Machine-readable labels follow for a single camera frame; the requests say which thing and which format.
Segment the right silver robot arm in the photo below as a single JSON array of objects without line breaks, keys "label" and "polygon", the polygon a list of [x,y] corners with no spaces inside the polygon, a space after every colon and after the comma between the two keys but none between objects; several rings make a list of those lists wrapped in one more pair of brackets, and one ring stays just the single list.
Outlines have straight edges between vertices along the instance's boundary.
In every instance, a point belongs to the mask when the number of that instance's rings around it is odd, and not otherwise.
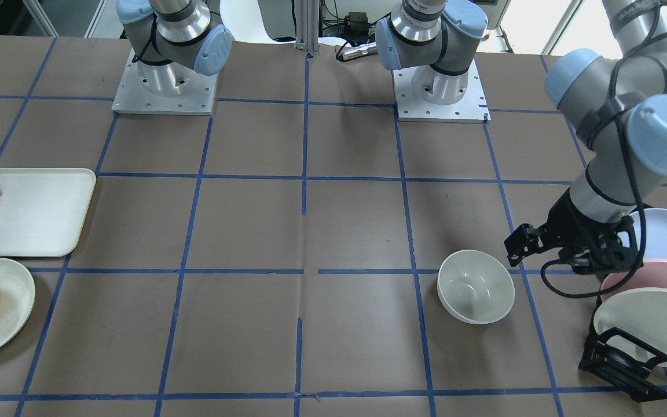
[{"label": "right silver robot arm", "polygon": [[147,92],[183,93],[230,57],[233,35],[204,1],[119,1],[116,12],[133,50],[133,78]]}]

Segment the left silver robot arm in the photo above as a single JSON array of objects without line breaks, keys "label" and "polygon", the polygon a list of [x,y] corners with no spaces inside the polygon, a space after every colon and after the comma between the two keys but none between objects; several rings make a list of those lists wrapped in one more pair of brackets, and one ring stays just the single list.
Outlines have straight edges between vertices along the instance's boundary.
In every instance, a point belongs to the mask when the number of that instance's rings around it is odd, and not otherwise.
[{"label": "left silver robot arm", "polygon": [[667,179],[667,1],[604,1],[622,57],[573,50],[546,74],[544,89],[595,153],[551,207],[545,224],[519,225],[508,262],[559,249],[554,264],[578,275],[627,272],[645,250],[632,209]]}]

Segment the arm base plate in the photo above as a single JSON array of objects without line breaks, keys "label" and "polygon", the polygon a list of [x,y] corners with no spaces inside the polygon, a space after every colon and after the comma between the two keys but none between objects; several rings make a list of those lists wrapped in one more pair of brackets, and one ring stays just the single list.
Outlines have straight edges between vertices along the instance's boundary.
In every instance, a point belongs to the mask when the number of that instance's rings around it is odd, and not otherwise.
[{"label": "arm base plate", "polygon": [[130,51],[112,111],[133,115],[211,116],[219,75],[197,74],[177,63],[133,62]]},{"label": "arm base plate", "polygon": [[429,65],[392,72],[401,122],[482,123],[492,119],[477,65],[458,76],[440,74]]}]

